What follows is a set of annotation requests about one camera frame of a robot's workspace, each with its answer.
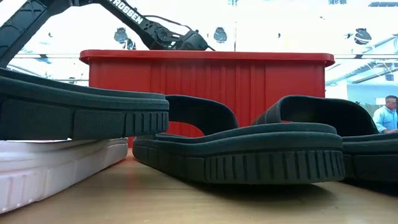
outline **white sole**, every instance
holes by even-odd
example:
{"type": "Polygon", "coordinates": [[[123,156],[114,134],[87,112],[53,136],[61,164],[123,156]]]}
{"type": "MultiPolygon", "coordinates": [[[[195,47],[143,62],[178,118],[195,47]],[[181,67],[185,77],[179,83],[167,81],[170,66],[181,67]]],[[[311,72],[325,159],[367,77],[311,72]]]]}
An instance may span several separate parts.
{"type": "Polygon", "coordinates": [[[0,141],[0,213],[43,200],[127,155],[127,139],[0,141]]]}

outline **table surface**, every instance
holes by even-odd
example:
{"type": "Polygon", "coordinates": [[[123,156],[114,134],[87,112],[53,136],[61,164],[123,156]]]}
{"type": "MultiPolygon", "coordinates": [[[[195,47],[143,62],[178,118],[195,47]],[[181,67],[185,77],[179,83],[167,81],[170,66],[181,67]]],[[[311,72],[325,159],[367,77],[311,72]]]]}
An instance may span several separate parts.
{"type": "Polygon", "coordinates": [[[330,182],[286,187],[181,182],[131,155],[1,224],[398,223],[398,198],[330,182]]]}

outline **red plastic crate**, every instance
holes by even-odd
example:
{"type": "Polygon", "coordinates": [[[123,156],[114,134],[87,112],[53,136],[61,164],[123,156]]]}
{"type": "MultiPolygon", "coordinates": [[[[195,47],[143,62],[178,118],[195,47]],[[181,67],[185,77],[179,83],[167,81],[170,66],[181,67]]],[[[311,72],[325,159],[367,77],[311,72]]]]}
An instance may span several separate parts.
{"type": "MultiPolygon", "coordinates": [[[[229,106],[247,126],[285,95],[325,97],[330,54],[84,50],[89,85],[97,88],[181,94],[229,106]]],[[[173,123],[168,133],[201,136],[188,124],[173,123]]]]}

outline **robotic arm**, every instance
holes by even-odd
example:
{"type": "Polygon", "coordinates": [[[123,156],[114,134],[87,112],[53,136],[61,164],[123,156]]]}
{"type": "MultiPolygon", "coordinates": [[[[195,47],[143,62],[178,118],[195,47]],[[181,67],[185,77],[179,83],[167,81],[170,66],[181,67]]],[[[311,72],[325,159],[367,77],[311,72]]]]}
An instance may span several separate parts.
{"type": "Polygon", "coordinates": [[[206,50],[210,48],[197,30],[194,31],[188,27],[189,31],[185,35],[174,33],[158,22],[148,20],[147,17],[157,17],[182,26],[181,24],[159,16],[143,16],[125,0],[80,1],[80,5],[91,3],[98,3],[114,14],[135,31],[150,50],[206,50]]]}
{"type": "Polygon", "coordinates": [[[174,33],[147,17],[157,17],[182,26],[181,24],[159,16],[143,16],[126,0],[25,0],[14,15],[0,26],[0,67],[5,68],[50,17],[71,6],[92,3],[102,5],[135,31],[149,50],[214,50],[197,30],[187,27],[189,31],[185,35],[174,33]]]}

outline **ceiling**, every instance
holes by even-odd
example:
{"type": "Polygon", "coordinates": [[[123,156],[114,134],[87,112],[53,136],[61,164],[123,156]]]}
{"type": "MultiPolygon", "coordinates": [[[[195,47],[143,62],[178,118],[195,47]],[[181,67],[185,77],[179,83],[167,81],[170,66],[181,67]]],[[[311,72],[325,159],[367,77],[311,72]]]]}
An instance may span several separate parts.
{"type": "MultiPolygon", "coordinates": [[[[163,16],[199,29],[216,50],[233,51],[236,41],[237,51],[335,54],[336,65],[326,71],[327,85],[338,82],[356,85],[395,83],[386,81],[383,73],[397,74],[394,71],[398,67],[398,44],[394,35],[398,34],[395,26],[398,7],[368,7],[373,2],[368,0],[347,2],[329,5],[328,0],[239,0],[237,7],[233,7],[227,0],[202,0],[200,4],[195,3],[193,9],[191,0],[130,1],[141,14],[163,16]],[[219,26],[224,27],[229,37],[224,44],[218,44],[212,38],[219,26]],[[372,41],[358,45],[353,36],[347,38],[348,34],[355,34],[357,28],[367,28],[372,41]],[[372,55],[353,59],[361,54],[372,55]],[[363,81],[375,74],[381,74],[381,77],[363,81]]],[[[167,22],[158,22],[174,32],[184,34],[187,31],[167,22]]],[[[125,25],[99,5],[72,7],[48,20],[21,53],[78,54],[85,49],[120,49],[121,46],[113,40],[118,27],[125,25]]],[[[127,29],[127,34],[136,42],[137,49],[147,50],[134,31],[127,29]]],[[[47,74],[60,79],[70,76],[70,73],[62,72],[65,71],[63,68],[75,64],[77,70],[82,70],[79,74],[87,76],[85,65],[77,59],[50,61],[51,64],[24,58],[14,59],[12,63],[30,67],[40,74],[47,69],[47,74]]]]}

